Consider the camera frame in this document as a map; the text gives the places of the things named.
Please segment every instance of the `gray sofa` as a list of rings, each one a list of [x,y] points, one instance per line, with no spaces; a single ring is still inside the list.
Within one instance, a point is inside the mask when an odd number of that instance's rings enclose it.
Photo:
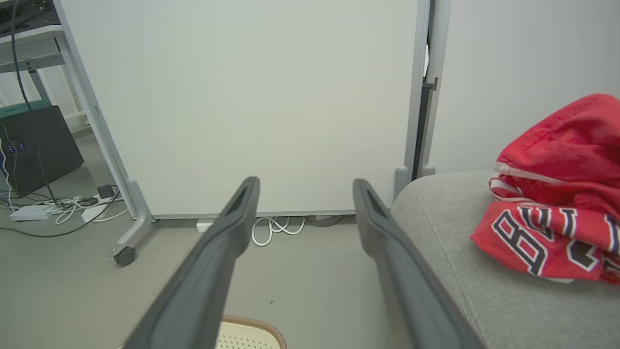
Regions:
[[[561,284],[509,270],[469,238],[491,196],[491,172],[410,183],[391,213],[487,348],[620,348],[620,287]]]

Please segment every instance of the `teal box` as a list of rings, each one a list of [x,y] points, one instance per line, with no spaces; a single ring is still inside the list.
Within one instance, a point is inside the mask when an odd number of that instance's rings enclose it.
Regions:
[[[50,105],[51,103],[47,99],[39,99],[38,101],[30,102],[30,107],[32,108],[32,110],[49,107]],[[26,105],[26,103],[13,104],[12,106],[0,108],[0,118],[21,114],[27,111],[28,106]]]

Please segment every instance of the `caster wheel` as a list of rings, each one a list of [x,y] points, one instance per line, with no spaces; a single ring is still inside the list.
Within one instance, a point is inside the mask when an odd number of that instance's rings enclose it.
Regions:
[[[120,266],[128,266],[136,260],[136,250],[129,246],[121,250],[121,252],[114,256],[114,260]]]

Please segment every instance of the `white wall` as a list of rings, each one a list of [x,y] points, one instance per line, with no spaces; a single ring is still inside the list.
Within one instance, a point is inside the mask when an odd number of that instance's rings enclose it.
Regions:
[[[82,107],[75,94],[73,84],[69,79],[64,65],[51,66],[38,70],[39,77],[45,87],[52,105],[58,106],[65,117],[70,130],[75,130],[87,123],[86,115],[80,113]],[[29,101],[41,99],[39,93],[27,71],[22,71],[22,82]],[[0,107],[23,103],[17,75],[15,73],[0,73]]]
[[[490,170],[587,94],[620,97],[620,1],[453,0],[429,164]]]

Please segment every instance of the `black cable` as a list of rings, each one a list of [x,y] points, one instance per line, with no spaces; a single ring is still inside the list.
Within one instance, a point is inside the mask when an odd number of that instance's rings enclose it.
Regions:
[[[315,227],[322,227],[322,228],[324,228],[324,227],[331,227],[331,226],[333,226],[333,225],[336,225],[336,224],[338,224],[338,223],[342,222],[342,220],[345,218],[345,216],[342,216],[340,219],[338,219],[338,220],[336,220],[334,223],[330,223],[330,224],[318,224],[318,223],[316,223],[316,222],[311,221],[311,220],[308,218],[308,216],[306,216],[306,215],[304,216],[304,218],[306,219],[306,221],[307,221],[308,223],[310,223],[310,224],[314,225]]]
[[[105,205],[104,209],[103,209],[103,210],[102,210],[102,211],[101,211],[98,215],[96,215],[95,217],[93,217],[93,218],[92,218],[91,220],[89,220],[88,222],[86,222],[86,223],[84,223],[84,224],[80,225],[79,227],[77,227],[77,228],[75,228],[75,229],[73,229],[73,230],[70,230],[70,231],[68,231],[68,232],[66,232],[66,233],[56,234],[56,235],[37,235],[37,234],[31,234],[31,233],[23,232],[23,231],[21,231],[21,230],[19,230],[19,229],[13,229],[13,228],[7,228],[7,227],[0,227],[0,230],[8,230],[8,231],[11,231],[11,232],[16,232],[16,233],[20,233],[20,234],[28,235],[29,237],[43,237],[43,238],[46,238],[46,237],[61,237],[61,236],[63,236],[63,235],[69,235],[69,234],[71,234],[71,233],[75,233],[75,232],[77,232],[78,230],[80,230],[80,229],[84,228],[85,226],[89,225],[90,223],[92,223],[93,221],[95,221],[97,218],[99,218],[99,216],[100,216],[100,215],[102,215],[105,211],[107,211],[107,210],[110,208],[110,206],[114,203],[114,200],[116,200],[116,198],[117,198],[117,196],[118,196],[118,193],[120,193],[120,191],[117,191],[117,192],[116,192],[116,194],[114,194],[114,196],[112,197],[112,200],[110,200],[110,202],[108,202],[108,203]]]
[[[8,190],[0,190],[0,193],[8,193]],[[43,194],[39,194],[39,193],[26,193],[26,192],[15,192],[14,190],[11,191],[12,193],[15,193],[17,195],[17,197],[12,197],[11,200],[13,199],[30,199],[32,201],[49,201],[51,200],[51,197],[43,195]],[[44,198],[45,200],[37,200],[37,199],[32,199],[31,197],[29,197],[30,195],[37,195],[40,196],[42,198]]]
[[[19,73],[19,63],[17,61],[17,49],[15,46],[15,18],[17,16],[17,5],[19,5],[19,0],[15,0],[15,5],[13,5],[13,13],[11,15],[11,49],[13,51],[13,63],[15,63],[15,72],[17,74],[17,82],[19,83],[19,88],[22,90],[22,97],[24,97],[24,101],[26,102],[26,106],[28,110],[32,112],[32,107],[30,107],[30,102],[28,102],[28,97],[26,96],[26,91],[24,90],[24,83],[22,82],[22,76]],[[47,178],[45,177],[45,171],[43,170],[43,163],[41,162],[41,145],[39,142],[39,137],[37,135],[37,157],[39,162],[39,170],[41,171],[41,178],[43,178],[43,182],[47,187],[47,191],[50,192],[51,200],[54,201],[56,206],[62,207],[66,209],[67,207],[62,203],[56,200],[54,197],[54,193],[51,191],[51,187]]]
[[[10,209],[11,207],[13,207],[14,209],[22,208],[21,204],[13,204],[13,203],[9,204],[9,201],[7,199],[4,199],[3,197],[0,197],[0,202],[4,203],[6,205],[6,206],[2,206],[2,207],[6,207],[8,209]]]

